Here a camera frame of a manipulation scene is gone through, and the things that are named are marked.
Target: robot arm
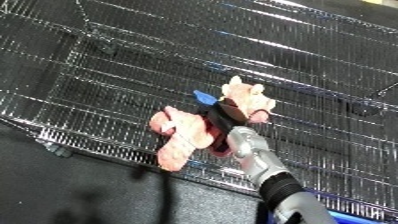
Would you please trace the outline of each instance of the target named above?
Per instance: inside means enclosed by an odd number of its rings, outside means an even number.
[[[277,223],[337,223],[326,208],[304,190],[255,130],[231,119],[219,103],[212,106],[207,118],[227,136],[233,156],[258,189]]]

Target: plush toy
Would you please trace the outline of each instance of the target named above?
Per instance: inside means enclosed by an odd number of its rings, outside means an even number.
[[[263,95],[263,85],[242,83],[239,76],[233,77],[221,89],[223,110],[238,121],[265,123],[276,105],[275,100]],[[222,133],[201,115],[167,106],[151,118],[149,125],[154,132],[170,137],[157,154],[158,163],[164,170],[181,170],[196,149],[208,148],[216,156],[226,156],[230,152],[215,151],[223,141]]]

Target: dark floor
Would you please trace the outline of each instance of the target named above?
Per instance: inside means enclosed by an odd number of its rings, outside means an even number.
[[[397,9],[296,2],[398,28]],[[138,170],[84,156],[59,159],[2,126],[0,142],[0,224],[265,223],[258,203],[242,195],[153,173],[137,178]]]

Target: metal wire grid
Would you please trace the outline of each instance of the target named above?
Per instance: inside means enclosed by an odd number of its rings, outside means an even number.
[[[369,118],[342,103],[397,81],[396,30],[275,1],[2,6],[2,116],[37,138],[156,166],[152,114],[195,112],[193,89],[219,94],[241,74],[278,100],[274,126],[255,128],[329,208],[397,216],[396,92]],[[253,193],[237,167],[198,151],[179,176]]]

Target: plush toy ear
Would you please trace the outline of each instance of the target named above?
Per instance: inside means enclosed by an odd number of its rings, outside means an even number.
[[[264,91],[264,86],[261,84],[256,84],[250,89],[252,95],[259,95]]]
[[[228,96],[229,95],[229,85],[228,84],[222,85],[221,90],[222,90],[222,94],[224,96]]]
[[[273,99],[269,99],[268,103],[267,103],[267,110],[271,111],[272,109],[274,109],[276,107],[276,101]]]
[[[234,76],[231,78],[231,81],[229,81],[230,85],[237,85],[237,84],[241,84],[242,83],[242,79],[239,76]]]

